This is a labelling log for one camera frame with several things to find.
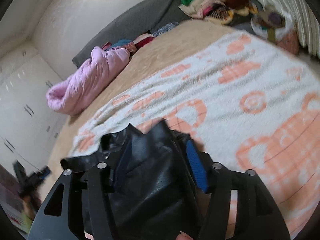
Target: cabinet door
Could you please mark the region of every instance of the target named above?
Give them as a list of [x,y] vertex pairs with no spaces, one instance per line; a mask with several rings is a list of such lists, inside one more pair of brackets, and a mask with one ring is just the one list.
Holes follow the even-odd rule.
[[46,140],[46,143],[44,146],[44,149],[46,151],[48,151],[49,153],[51,153],[51,151],[57,141],[57,138],[60,134],[60,131],[61,131],[64,123],[66,122],[66,119],[67,119],[66,115],[60,115],[55,126],[51,128],[50,133],[49,133],[49,137]]
[[37,171],[33,165],[27,162],[24,158],[19,156],[12,146],[3,138],[0,137],[0,164],[13,176],[15,175],[13,164],[19,161],[26,170],[27,174]]
[[50,154],[42,149],[39,145],[33,144],[29,151],[25,151],[23,156],[26,162],[33,165],[34,169],[41,170],[44,166],[48,165]]
[[0,164],[12,175],[14,170],[12,164],[16,161],[14,150],[11,146],[0,138]]
[[19,101],[35,117],[35,125],[42,126],[52,112],[46,99],[47,91],[61,79],[39,54],[23,64],[18,74],[23,77]]
[[31,150],[37,129],[31,114],[18,101],[16,86],[11,86],[10,82],[15,83],[15,80],[10,79],[0,86],[0,136],[23,154]]

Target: pink comforter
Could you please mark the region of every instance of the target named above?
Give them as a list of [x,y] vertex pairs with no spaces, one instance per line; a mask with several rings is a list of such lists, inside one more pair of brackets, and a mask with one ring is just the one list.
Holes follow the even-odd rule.
[[52,110],[71,116],[82,112],[126,67],[130,52],[95,47],[91,57],[67,80],[49,89],[47,100]]

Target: pile of clothes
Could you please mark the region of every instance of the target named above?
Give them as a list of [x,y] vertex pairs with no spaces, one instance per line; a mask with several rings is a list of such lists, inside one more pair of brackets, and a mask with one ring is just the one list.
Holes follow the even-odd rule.
[[286,23],[281,14],[264,9],[257,0],[181,0],[179,8],[193,19],[245,30],[292,54],[299,52],[294,23]]
[[123,48],[129,50],[131,54],[134,54],[135,52],[137,52],[138,49],[141,49],[143,46],[153,41],[155,37],[172,30],[177,25],[179,25],[178,22],[168,23],[152,34],[150,33],[150,31],[147,31],[146,33],[138,36],[134,41],[119,40],[117,43],[113,45],[111,44],[111,42],[107,42],[102,46],[102,49],[104,51],[109,51],[113,49]]
[[119,75],[138,49],[178,24],[168,23],[153,34],[144,33],[134,41],[119,40],[115,44],[107,42],[102,48],[94,47],[91,58],[74,74],[48,90],[48,106],[57,113],[70,116],[81,113]]
[[250,22],[258,13],[259,2],[251,0],[181,0],[179,8],[193,19],[235,26]]

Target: gray pillow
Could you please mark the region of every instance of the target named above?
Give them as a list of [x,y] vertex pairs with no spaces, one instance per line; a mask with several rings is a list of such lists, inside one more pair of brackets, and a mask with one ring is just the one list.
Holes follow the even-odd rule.
[[169,22],[190,19],[178,8],[180,1],[144,0],[133,6],[104,27],[72,59],[72,62],[79,68],[86,59],[91,57],[91,51],[95,46],[101,47],[108,41],[114,44],[121,39],[134,40],[147,31],[155,32]]

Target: white wall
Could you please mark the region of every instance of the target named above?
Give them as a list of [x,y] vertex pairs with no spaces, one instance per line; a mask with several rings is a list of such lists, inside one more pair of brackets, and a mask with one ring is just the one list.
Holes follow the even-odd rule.
[[52,0],[13,0],[0,21],[0,57],[29,38]]
[[100,30],[142,0],[53,0],[33,36],[50,67],[66,79],[76,71],[72,58]]

